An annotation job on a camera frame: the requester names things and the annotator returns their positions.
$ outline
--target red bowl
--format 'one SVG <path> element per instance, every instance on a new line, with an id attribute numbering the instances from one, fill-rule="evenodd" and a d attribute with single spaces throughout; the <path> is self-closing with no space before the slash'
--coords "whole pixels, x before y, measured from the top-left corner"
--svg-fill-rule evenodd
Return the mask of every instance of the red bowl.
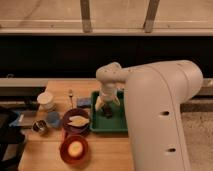
<path id="1" fill-rule="evenodd" d="M 83 145 L 83 152 L 82 152 L 81 156 L 79 156 L 78 158 L 73 158 L 68 153 L 69 145 L 73 141 L 79 141 Z M 81 135 L 72 135 L 72 136 L 68 137 L 67 139 L 65 139 L 65 141 L 62 143 L 61 148 L 60 148 L 60 155 L 61 155 L 62 160 L 65 163 L 67 163 L 69 165 L 79 165 L 85 161 L 85 159 L 88 155 L 88 151 L 89 151 L 89 146 L 88 146 L 86 139 Z"/>
<path id="2" fill-rule="evenodd" d="M 77 115 L 90 119 L 88 113 L 81 108 L 75 108 L 75 109 L 71 109 L 71 110 L 67 111 L 64 114 L 64 117 L 62 119 L 62 126 L 63 126 L 64 130 L 69 134 L 82 134 L 89 129 L 89 123 L 82 127 L 74 127 L 74 126 L 67 124 L 70 122 L 69 118 L 71 116 L 77 116 Z"/>

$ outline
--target green tray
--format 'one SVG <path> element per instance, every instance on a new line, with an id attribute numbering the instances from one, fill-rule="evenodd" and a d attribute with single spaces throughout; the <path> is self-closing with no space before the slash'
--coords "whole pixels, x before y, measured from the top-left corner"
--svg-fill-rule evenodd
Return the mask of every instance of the green tray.
<path id="1" fill-rule="evenodd" d="M 91 95 L 91 123 L 90 129 L 96 133 L 102 132 L 127 132 L 126 117 L 124 111 L 123 92 L 118 91 L 118 99 L 121 103 L 120 106 L 110 103 L 110 107 L 113 112 L 113 116 L 107 118 L 104 116 L 102 109 L 95 111 L 95 103 L 99 96 L 98 91 L 92 92 Z"/>

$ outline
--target white cup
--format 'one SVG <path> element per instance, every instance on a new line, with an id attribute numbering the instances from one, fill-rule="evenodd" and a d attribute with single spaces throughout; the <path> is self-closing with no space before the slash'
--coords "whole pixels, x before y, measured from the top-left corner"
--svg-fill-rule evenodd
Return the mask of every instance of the white cup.
<path id="1" fill-rule="evenodd" d="M 50 111 L 54 108 L 55 104 L 53 102 L 53 95 L 50 92 L 44 92 L 39 94 L 37 97 L 38 103 L 42 106 L 44 110 Z"/>

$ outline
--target black wall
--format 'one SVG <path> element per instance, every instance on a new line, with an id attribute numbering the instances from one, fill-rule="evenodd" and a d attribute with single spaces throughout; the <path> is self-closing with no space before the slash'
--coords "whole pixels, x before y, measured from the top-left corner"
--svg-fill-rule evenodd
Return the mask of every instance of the black wall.
<path id="1" fill-rule="evenodd" d="M 123 67 L 189 59 L 213 77 L 213 37 L 1 36 L 0 77 L 95 77 L 112 61 Z"/>

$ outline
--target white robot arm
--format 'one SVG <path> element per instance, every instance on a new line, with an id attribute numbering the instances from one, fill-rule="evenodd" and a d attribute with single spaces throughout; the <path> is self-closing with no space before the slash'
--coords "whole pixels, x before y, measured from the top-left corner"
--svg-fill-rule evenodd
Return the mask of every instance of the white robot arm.
<path id="1" fill-rule="evenodd" d="M 96 77 L 102 83 L 102 103 L 113 100 L 116 91 L 112 85 L 125 83 L 124 106 L 135 171 L 191 170 L 180 104 L 202 86 L 202 72 L 194 63 L 181 60 L 121 68 L 114 62 L 99 68 Z"/>

